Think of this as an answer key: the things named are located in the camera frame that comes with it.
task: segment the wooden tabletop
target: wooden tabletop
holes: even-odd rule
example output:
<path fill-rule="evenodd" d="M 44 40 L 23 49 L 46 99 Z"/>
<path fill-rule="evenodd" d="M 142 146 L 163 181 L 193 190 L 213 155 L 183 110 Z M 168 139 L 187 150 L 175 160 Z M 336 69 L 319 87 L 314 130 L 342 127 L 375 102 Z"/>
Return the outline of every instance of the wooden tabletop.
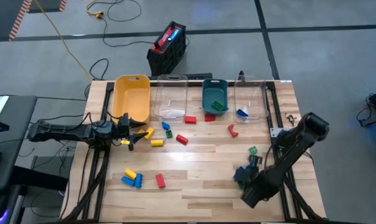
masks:
<path fill-rule="evenodd" d="M 85 112 L 91 112 L 93 120 L 99 120 L 107 81 L 94 81 L 91 86 Z M 291 82 L 275 81 L 276 92 L 284 127 L 292 127 L 285 113 L 300 119 L 296 96 Z M 155 104 L 156 87 L 151 87 L 151 112 Z M 271 116 L 276 126 L 271 94 L 268 94 Z M 150 142 L 140 140 L 129 151 L 127 146 L 111 148 L 110 163 L 101 208 L 101 222 L 242 222 L 283 221 L 280 195 L 268 202 L 259 202 L 252 209 L 240 199 L 242 191 L 233 181 L 235 169 L 247 165 L 248 148 L 256 146 L 258 155 L 265 157 L 270 146 L 270 134 L 266 119 L 252 124 L 237 124 L 233 118 L 233 87 L 228 88 L 230 109 L 216 121 L 205 122 L 202 111 L 202 88 L 189 87 L 187 115 L 196 116 L 197 124 L 171 124 L 174 138 L 166 139 L 161 123 L 151 115 L 149 126 L 155 129 L 152 139 L 165 139 L 164 147 L 151 147 Z M 235 124 L 239 135 L 232 138 L 227 126 Z M 187 146 L 176 141 L 181 134 L 189 140 Z M 88 147 L 78 143 L 70 171 L 70 196 L 66 216 L 77 204 L 82 178 L 83 163 Z M 90 173 L 92 150 L 85 166 L 82 195 L 86 190 Z M 267 164 L 273 163 L 273 156 Z M 143 174 L 141 189 L 120 181 L 125 169 Z M 293 166 L 296 185 L 307 203 L 320 216 L 325 217 L 321 195 L 313 164 L 302 156 Z M 162 173 L 166 188 L 157 187 L 155 175 Z M 291 195 L 287 190 L 290 214 L 294 217 Z M 93 216 L 96 192 L 93 194 L 90 215 Z"/>

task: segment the red curved block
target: red curved block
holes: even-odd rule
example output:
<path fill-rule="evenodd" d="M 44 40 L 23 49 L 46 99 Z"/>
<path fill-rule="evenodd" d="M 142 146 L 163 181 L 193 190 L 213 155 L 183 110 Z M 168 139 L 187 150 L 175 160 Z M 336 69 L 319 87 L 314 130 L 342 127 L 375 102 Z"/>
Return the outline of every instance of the red curved block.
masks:
<path fill-rule="evenodd" d="M 230 126 L 228 126 L 228 130 L 230 131 L 231 135 L 233 138 L 237 137 L 239 133 L 236 133 L 235 131 L 232 131 L 233 129 L 233 124 L 231 124 Z"/>

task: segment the gray floor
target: gray floor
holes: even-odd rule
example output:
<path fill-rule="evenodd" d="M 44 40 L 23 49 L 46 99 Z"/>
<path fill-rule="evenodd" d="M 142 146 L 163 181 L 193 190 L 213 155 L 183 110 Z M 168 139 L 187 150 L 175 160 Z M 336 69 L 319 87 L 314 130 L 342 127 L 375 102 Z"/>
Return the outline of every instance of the gray floor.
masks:
<path fill-rule="evenodd" d="M 62 34 L 103 32 L 103 21 L 92 19 L 84 11 L 87 2 L 69 0 L 64 12 L 49 13 Z M 252 0 L 138 2 L 143 15 L 126 23 L 109 22 L 109 33 L 161 31 L 170 20 L 186 25 L 188 30 L 260 27 Z M 267 27 L 376 24 L 376 0 L 261 0 L 261 5 Z M 115 6 L 111 15 L 119 19 L 129 17 L 136 13 L 135 7 L 127 1 Z M 45 35 L 55 35 L 45 17 L 27 14 L 17 37 Z M 376 223 L 376 125 L 361 128 L 355 120 L 357 112 L 365 106 L 365 97 L 376 92 L 376 29 L 269 35 L 280 78 L 293 81 L 302 114 L 313 111 L 331 124 L 327 139 L 311 151 L 327 217 L 336 221 Z M 119 44 L 155 38 L 108 41 Z M 188 38 L 187 55 L 173 73 L 212 72 L 215 78 L 231 79 L 239 70 L 244 70 L 259 79 L 272 79 L 260 33 L 190 35 Z M 110 48 L 101 39 L 68 40 L 67 43 L 87 69 L 96 60 L 109 58 L 107 79 L 124 74 L 150 74 L 146 44 Z M 101 70 L 98 67 L 93 72 L 98 75 Z M 60 41 L 0 42 L 0 93 L 84 99 L 83 91 L 88 83 Z M 84 106 L 84 101 L 40 99 L 32 120 L 81 114 Z M 25 142 L 21 154 L 35 147 L 33 154 L 53 156 L 60 146 L 56 142 Z M 30 167 L 31 161 L 32 157 L 26 157 L 17 163 Z M 38 212 L 53 214 L 55 211 Z M 28 210 L 24 215 L 24 223 L 42 221 Z"/>

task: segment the yellow cylinder block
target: yellow cylinder block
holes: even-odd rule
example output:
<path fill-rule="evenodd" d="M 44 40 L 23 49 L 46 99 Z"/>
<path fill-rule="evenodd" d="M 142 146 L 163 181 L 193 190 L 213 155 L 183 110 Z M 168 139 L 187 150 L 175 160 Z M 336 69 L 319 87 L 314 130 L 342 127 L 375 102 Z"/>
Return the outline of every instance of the yellow cylinder block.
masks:
<path fill-rule="evenodd" d="M 136 176 L 137 176 L 137 174 L 136 174 L 134 171 L 132 171 L 131 169 L 126 169 L 126 170 L 125 170 L 125 174 L 126 174 L 128 177 L 130 177 L 131 179 L 133 179 L 133 180 L 135 180 L 135 179 L 136 179 Z"/>
<path fill-rule="evenodd" d="M 152 145 L 152 147 L 163 146 L 163 140 L 162 139 L 160 139 L 160 140 L 152 140 L 151 141 L 151 145 Z"/>

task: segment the green lego brick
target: green lego brick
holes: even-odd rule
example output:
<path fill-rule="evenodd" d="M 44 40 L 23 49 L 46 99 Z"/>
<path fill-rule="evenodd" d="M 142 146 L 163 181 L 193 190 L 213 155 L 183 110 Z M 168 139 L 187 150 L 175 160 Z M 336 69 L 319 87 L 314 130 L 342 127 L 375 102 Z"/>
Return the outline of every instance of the green lego brick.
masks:
<path fill-rule="evenodd" d="M 166 131 L 166 137 L 167 138 L 173 138 L 173 134 L 171 133 L 171 130 Z"/>
<path fill-rule="evenodd" d="M 219 102 L 217 102 L 217 101 L 214 101 L 214 103 L 212 104 L 212 106 L 216 109 L 216 110 L 218 110 L 218 111 L 223 111 L 224 110 L 224 107 L 223 107 L 223 105 L 221 105 Z"/>
<path fill-rule="evenodd" d="M 257 153 L 257 147 L 256 146 L 250 147 L 249 151 L 250 151 L 250 155 L 255 156 Z"/>

